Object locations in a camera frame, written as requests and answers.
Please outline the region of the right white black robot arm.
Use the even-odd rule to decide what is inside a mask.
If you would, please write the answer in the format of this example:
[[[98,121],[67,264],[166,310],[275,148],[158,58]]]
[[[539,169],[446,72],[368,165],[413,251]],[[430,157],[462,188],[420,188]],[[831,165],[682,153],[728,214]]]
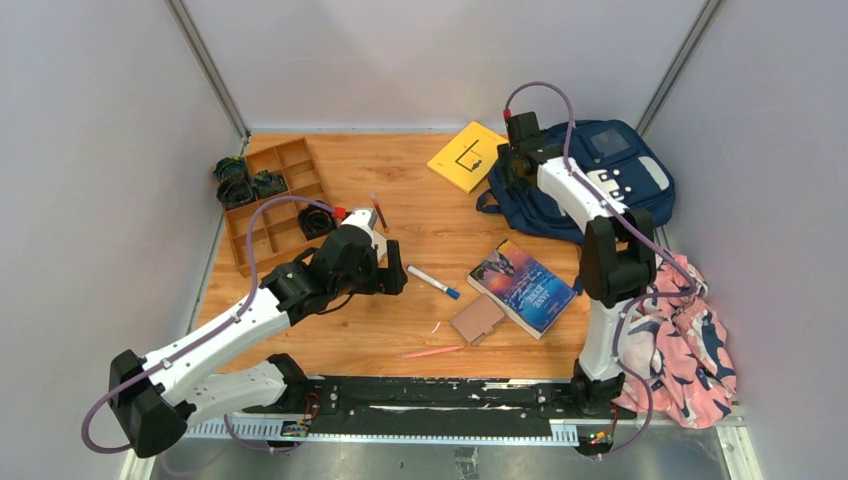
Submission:
[[[503,116],[507,141],[489,173],[498,212],[522,233],[582,243],[578,278],[590,299],[589,330],[566,399],[596,417],[623,390],[625,307],[656,277],[653,219],[606,192],[567,146],[547,143],[535,113]]]

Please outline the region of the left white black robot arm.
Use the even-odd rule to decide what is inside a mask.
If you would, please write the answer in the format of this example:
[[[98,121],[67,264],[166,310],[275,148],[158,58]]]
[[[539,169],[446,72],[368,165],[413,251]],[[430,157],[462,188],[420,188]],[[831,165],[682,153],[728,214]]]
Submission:
[[[249,407],[298,411],[304,375],[284,354],[221,374],[249,347],[354,295],[398,295],[407,283],[400,244],[382,245],[366,228],[342,225],[317,248],[264,276],[236,305],[170,345],[145,355],[126,350],[110,364],[107,403],[140,458],[156,456],[194,426]]]

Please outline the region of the navy blue backpack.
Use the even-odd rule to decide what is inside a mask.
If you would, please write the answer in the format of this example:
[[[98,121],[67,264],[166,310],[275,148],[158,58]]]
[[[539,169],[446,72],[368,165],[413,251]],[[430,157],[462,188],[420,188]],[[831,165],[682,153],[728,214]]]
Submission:
[[[621,120],[578,120],[569,155],[596,185],[631,209],[645,209],[662,227],[673,216],[675,182],[646,141]],[[536,186],[509,187],[503,169],[494,166],[489,188],[476,210],[501,215],[521,233],[583,243],[583,234],[555,200]]]

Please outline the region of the yellow notebook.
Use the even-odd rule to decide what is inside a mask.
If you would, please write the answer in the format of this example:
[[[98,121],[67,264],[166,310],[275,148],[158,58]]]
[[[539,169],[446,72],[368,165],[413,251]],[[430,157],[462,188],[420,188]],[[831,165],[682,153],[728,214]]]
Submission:
[[[501,134],[471,122],[427,162],[427,167],[464,193],[471,193],[495,164],[497,148],[506,143]]]

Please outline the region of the Jane Eyre paperback book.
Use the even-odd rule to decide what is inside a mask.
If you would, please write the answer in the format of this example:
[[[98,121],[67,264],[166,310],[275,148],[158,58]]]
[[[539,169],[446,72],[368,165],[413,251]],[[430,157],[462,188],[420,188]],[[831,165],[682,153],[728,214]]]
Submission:
[[[502,241],[475,266],[467,282],[535,339],[577,297],[569,284],[510,240]]]

